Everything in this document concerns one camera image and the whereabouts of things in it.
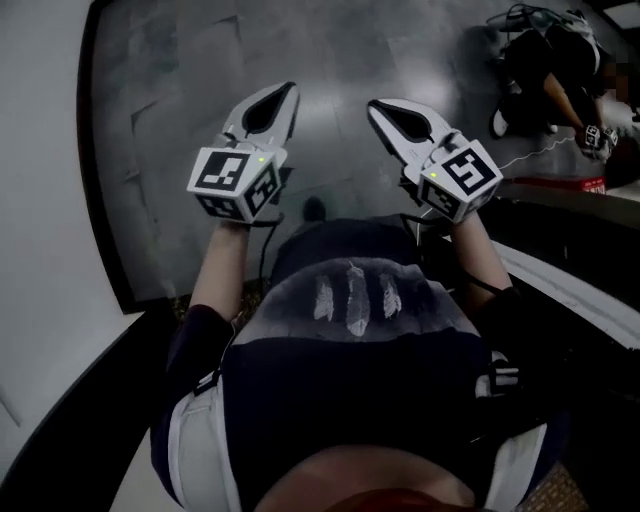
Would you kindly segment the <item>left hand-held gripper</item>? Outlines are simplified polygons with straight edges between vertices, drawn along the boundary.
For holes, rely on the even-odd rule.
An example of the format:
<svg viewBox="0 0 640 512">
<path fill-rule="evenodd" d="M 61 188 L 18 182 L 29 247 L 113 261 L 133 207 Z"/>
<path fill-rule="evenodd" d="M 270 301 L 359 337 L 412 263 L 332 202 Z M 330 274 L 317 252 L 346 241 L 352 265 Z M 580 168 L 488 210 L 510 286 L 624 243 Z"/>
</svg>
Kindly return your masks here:
<svg viewBox="0 0 640 512">
<path fill-rule="evenodd" d="M 297 84 L 287 81 L 259 90 L 232 109 L 222 132 L 240 141 L 201 148 L 187 184 L 209 216 L 242 224 L 259 220 L 282 189 L 280 169 L 288 157 L 282 147 L 293 134 L 299 104 Z"/>
</svg>

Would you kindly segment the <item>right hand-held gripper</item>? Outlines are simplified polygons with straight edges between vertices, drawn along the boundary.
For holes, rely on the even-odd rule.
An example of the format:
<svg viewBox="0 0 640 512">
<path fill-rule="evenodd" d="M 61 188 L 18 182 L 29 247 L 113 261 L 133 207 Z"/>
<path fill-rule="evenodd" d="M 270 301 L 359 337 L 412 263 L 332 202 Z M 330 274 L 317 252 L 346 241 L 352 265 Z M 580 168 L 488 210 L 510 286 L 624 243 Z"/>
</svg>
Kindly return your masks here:
<svg viewBox="0 0 640 512">
<path fill-rule="evenodd" d="M 453 223 L 463 222 L 486 204 L 503 180 L 479 141 L 450 131 L 444 118 L 426 104 L 401 98 L 370 100 L 367 119 L 386 150 L 408 164 L 403 174 L 417 186 L 419 202 Z"/>
</svg>

